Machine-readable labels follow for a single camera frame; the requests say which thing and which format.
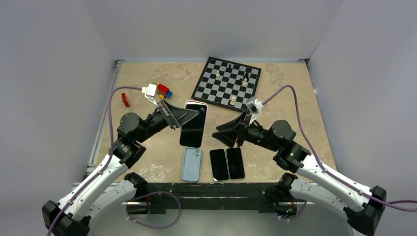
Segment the black phone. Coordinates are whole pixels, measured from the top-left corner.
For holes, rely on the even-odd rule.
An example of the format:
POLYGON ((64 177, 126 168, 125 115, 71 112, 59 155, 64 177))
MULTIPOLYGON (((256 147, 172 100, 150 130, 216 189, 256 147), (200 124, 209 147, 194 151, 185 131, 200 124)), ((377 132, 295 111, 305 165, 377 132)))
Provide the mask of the black phone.
POLYGON ((213 149, 209 152, 211 169, 214 181, 225 181, 229 179, 228 165, 225 150, 213 149))

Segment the light blue phone case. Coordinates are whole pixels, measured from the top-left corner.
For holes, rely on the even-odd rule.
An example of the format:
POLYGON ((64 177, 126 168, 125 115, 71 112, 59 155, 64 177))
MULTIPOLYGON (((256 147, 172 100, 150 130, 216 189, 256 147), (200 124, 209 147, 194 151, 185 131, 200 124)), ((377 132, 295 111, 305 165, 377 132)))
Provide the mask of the light blue phone case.
POLYGON ((202 152, 199 148, 186 147, 183 155, 181 179, 187 182, 198 182, 200 177, 202 152))

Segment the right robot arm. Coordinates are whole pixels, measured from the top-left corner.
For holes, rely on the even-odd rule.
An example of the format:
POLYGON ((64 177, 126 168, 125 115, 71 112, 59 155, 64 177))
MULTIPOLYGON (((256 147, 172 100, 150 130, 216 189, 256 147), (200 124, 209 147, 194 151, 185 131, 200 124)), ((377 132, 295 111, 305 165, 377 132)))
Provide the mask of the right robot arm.
POLYGON ((366 236, 372 236, 385 210, 379 202, 386 199, 385 189, 355 182, 317 159, 294 141, 296 136, 285 120, 275 121, 269 129, 237 118, 216 128, 212 137, 227 147, 242 146, 245 141, 274 151, 273 160, 283 170, 314 181, 321 194, 329 196, 327 205, 338 207, 347 223, 366 236))

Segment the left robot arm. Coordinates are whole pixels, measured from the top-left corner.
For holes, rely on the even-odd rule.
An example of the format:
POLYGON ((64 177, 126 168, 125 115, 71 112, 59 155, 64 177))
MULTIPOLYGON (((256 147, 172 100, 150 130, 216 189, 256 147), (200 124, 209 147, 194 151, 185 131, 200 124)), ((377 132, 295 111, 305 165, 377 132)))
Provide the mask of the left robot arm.
POLYGON ((118 138, 99 166, 65 197, 58 202, 48 201, 42 207, 47 234, 86 236, 91 226, 112 208, 149 196, 147 181, 136 173, 127 174, 113 188, 110 185, 141 158, 146 151, 142 142, 166 127, 180 128, 198 115, 199 111, 178 108, 162 100, 146 119, 136 113, 122 116, 118 138))

